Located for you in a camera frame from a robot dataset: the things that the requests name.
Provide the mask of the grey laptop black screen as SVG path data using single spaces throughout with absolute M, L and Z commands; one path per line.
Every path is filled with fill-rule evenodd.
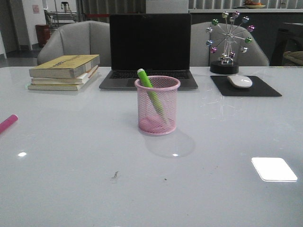
M 180 90 L 198 88 L 190 72 L 190 14 L 114 14 L 109 25 L 111 71 L 100 89 L 135 90 L 138 69 L 176 78 Z

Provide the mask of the yellow top book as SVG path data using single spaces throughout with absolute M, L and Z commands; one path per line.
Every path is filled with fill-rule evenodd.
M 33 78 L 74 79 L 100 64 L 98 54 L 63 55 L 29 70 Z

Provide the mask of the pink highlighter pen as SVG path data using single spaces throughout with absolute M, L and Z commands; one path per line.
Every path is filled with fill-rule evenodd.
M 6 120 L 0 123 L 0 133 L 3 133 L 7 128 L 9 128 L 14 122 L 18 120 L 18 116 L 12 114 Z

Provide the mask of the pale bottom book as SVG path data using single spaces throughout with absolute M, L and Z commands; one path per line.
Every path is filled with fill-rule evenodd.
M 85 84 L 81 85 L 34 85 L 32 83 L 28 84 L 27 88 L 30 90 L 47 90 L 47 91 L 78 91 Z

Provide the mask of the pink mesh pen holder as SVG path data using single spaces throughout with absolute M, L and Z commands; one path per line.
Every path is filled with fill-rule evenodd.
M 177 91 L 180 81 L 168 76 L 149 76 L 152 87 L 143 85 L 140 79 L 137 88 L 138 126 L 150 135 L 165 135 L 176 129 Z

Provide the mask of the ferris wheel desk ornament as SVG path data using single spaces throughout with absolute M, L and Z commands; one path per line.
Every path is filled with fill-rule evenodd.
M 219 55 L 218 60 L 210 63 L 210 71 L 217 74 L 236 74 L 239 72 L 239 65 L 234 60 L 236 56 L 235 50 L 232 48 L 233 44 L 240 44 L 240 40 L 243 40 L 246 44 L 252 42 L 251 37 L 242 38 L 238 36 L 236 31 L 240 25 L 235 26 L 235 20 L 240 16 L 239 11 L 229 13 L 227 11 L 222 13 L 222 18 L 225 19 L 225 27 L 219 25 L 218 19 L 211 21 L 211 26 L 208 27 L 205 32 L 211 34 L 214 32 L 214 27 L 220 29 L 219 38 L 217 40 L 207 40 L 206 45 L 209 47 L 211 54 L 216 53 L 219 50 L 219 46 L 223 46 L 223 52 Z

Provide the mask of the white middle book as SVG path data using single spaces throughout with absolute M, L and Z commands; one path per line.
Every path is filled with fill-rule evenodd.
M 31 78 L 31 83 L 34 85 L 81 85 L 88 82 L 97 70 L 98 66 L 95 66 L 75 79 Z

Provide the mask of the red trash bin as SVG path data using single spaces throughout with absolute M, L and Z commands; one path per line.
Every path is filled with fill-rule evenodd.
M 36 36 L 38 40 L 39 47 L 44 47 L 45 44 L 50 39 L 50 30 L 47 24 L 38 24 L 35 25 L 36 28 Z

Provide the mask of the white computer mouse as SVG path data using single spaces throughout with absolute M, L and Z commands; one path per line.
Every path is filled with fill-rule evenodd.
M 227 79 L 235 88 L 249 88 L 253 84 L 252 80 L 248 76 L 230 75 L 227 76 Z

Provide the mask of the black mouse pad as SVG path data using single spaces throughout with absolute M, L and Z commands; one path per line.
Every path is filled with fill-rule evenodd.
M 252 80 L 249 88 L 234 87 L 227 76 L 211 76 L 212 81 L 223 96 L 281 97 L 282 95 L 257 76 L 248 76 Z

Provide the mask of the green highlighter pen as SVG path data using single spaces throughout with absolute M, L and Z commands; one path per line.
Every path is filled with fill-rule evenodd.
M 147 87 L 147 88 L 153 88 L 153 85 L 152 83 L 150 82 L 146 72 L 144 69 L 138 69 L 137 70 L 137 75 L 140 79 L 140 82 L 141 84 L 144 86 L 144 87 Z M 169 124 L 169 121 L 164 113 L 164 110 L 163 110 L 163 106 L 158 98 L 158 95 L 155 91 L 147 91 L 147 94 L 151 100 L 151 103 L 153 104 L 153 107 L 155 109 L 155 111 L 157 112 L 157 114 L 161 117 L 161 119 L 163 120 L 163 122 L 165 124 Z

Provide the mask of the fruit bowl on counter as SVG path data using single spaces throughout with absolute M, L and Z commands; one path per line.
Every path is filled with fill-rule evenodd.
M 254 0 L 245 0 L 243 5 L 248 9 L 262 9 L 266 6 L 263 5 L 261 2 L 256 2 Z

